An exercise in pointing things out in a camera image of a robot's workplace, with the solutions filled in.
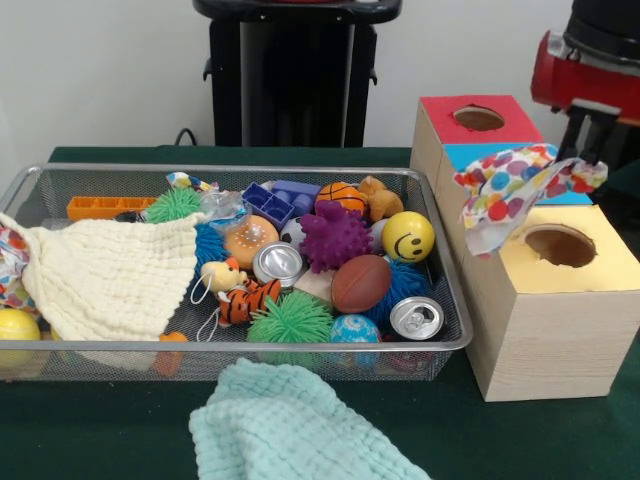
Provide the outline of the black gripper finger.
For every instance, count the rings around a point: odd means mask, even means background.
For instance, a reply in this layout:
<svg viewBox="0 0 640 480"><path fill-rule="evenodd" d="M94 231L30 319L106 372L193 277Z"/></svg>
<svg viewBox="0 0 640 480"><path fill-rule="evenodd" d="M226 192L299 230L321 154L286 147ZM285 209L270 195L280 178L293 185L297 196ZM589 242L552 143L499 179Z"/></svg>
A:
<svg viewBox="0 0 640 480"><path fill-rule="evenodd" d="M579 106L571 106L566 111L568 117L567 127L564 133L564 158L577 156L577 142L587 116L587 110Z"/></svg>
<svg viewBox="0 0 640 480"><path fill-rule="evenodd" d="M596 159L599 162L611 165L608 151L608 142L614 133L617 117L610 114L601 114L596 120Z"/></svg>

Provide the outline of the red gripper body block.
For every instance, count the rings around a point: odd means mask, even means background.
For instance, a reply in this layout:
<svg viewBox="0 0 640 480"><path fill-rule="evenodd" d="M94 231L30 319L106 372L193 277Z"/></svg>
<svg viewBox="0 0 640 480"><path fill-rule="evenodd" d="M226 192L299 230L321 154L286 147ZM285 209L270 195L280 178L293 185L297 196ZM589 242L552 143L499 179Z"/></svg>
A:
<svg viewBox="0 0 640 480"><path fill-rule="evenodd" d="M540 41L531 80L532 99L559 110L576 106L639 117L639 64L616 63L570 46L550 30Z"/></svg>

